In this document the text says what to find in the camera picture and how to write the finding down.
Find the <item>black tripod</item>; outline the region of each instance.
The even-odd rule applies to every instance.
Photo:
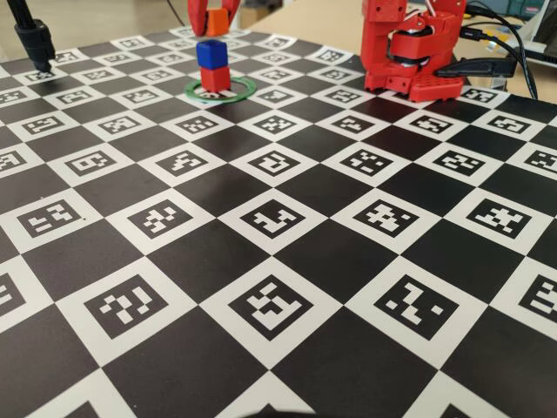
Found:
[[[42,20],[33,19],[25,0],[8,0],[8,5],[16,19],[16,33],[35,68],[41,72],[50,71],[49,59],[54,59],[56,52],[49,28]]]

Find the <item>green circle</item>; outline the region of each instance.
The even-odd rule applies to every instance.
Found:
[[[201,81],[193,80],[185,87],[185,95],[188,98],[191,98],[193,100],[198,100],[201,102],[221,103],[221,104],[236,103],[239,102],[240,100],[244,100],[245,98],[250,97],[258,89],[258,86],[255,84],[255,82],[251,81],[249,78],[231,77],[231,81],[238,84],[242,84],[245,87],[245,90],[241,91],[239,94],[231,98],[202,98],[195,92],[195,90],[201,85]]]

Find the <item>blue cube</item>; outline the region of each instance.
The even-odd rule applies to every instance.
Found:
[[[228,65],[228,53],[224,42],[210,40],[198,43],[198,64],[208,70],[216,70]]]

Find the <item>red robot arm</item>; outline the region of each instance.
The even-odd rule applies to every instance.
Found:
[[[228,10],[228,24],[232,23],[240,0],[222,0],[222,7]],[[207,0],[188,0],[188,15],[191,28],[197,37],[205,34],[207,27]]]

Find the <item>red robot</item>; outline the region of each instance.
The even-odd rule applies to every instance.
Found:
[[[364,0],[366,89],[398,91],[415,102],[460,95],[464,78],[434,72],[451,63],[466,0],[432,1],[426,0],[427,11],[406,14],[407,0]]]

